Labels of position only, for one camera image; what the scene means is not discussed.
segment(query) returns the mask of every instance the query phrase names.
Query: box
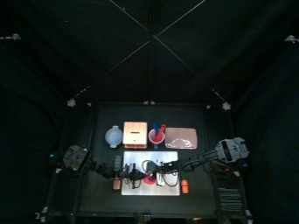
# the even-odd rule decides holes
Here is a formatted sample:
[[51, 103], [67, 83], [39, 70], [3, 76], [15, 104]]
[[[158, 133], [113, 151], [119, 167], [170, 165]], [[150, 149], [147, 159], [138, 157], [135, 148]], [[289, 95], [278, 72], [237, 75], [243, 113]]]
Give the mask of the box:
[[147, 122], [126, 122], [123, 144], [129, 149], [147, 148]]

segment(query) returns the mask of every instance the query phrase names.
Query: plate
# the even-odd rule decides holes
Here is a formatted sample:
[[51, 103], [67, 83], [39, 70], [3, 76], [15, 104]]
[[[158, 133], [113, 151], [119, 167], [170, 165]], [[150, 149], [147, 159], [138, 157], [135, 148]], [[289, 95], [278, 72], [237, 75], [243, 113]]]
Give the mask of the plate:
[[171, 149], [195, 150], [198, 148], [197, 130], [167, 128], [165, 132], [165, 146]]

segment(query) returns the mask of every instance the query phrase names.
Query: bowl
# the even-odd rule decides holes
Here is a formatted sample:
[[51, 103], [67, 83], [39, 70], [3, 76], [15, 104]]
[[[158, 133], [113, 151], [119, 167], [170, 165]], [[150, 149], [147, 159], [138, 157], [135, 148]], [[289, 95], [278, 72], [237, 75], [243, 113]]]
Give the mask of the bowl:
[[113, 126], [113, 129], [107, 131], [106, 139], [111, 148], [117, 148], [118, 145], [123, 142], [123, 131], [117, 125]]

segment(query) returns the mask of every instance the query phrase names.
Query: black wall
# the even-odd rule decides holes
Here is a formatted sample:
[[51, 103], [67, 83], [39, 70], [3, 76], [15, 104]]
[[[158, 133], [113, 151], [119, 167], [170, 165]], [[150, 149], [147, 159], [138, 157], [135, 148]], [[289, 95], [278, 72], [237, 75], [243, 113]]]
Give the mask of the black wall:
[[246, 176], [251, 212], [263, 223], [298, 223], [299, 45], [279, 47], [257, 71], [257, 83], [245, 87], [234, 123], [251, 151]]

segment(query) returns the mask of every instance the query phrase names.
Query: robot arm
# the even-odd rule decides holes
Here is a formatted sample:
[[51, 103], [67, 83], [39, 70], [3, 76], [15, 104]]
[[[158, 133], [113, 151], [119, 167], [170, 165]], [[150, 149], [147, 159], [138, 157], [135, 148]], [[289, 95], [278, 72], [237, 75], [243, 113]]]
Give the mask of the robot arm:
[[[230, 164], [247, 156], [249, 150], [246, 141], [241, 137], [237, 137], [219, 141], [215, 150], [203, 153], [199, 156], [162, 163], [161, 165], [154, 162], [147, 163], [146, 169], [150, 172], [158, 172], [162, 174], [178, 171], [193, 172], [195, 167], [203, 165], [211, 160], [219, 160], [221, 162]], [[78, 145], [69, 148], [63, 157], [63, 163], [67, 168], [71, 168], [77, 172], [93, 170], [107, 179], [114, 179], [119, 176], [122, 179], [131, 179], [135, 181], [138, 179], [143, 179], [146, 176], [137, 169], [130, 171], [129, 166], [126, 166], [125, 169], [117, 170], [115, 167], [109, 166], [107, 164], [98, 164], [98, 162], [93, 160], [90, 151], [87, 149], [82, 149]]]

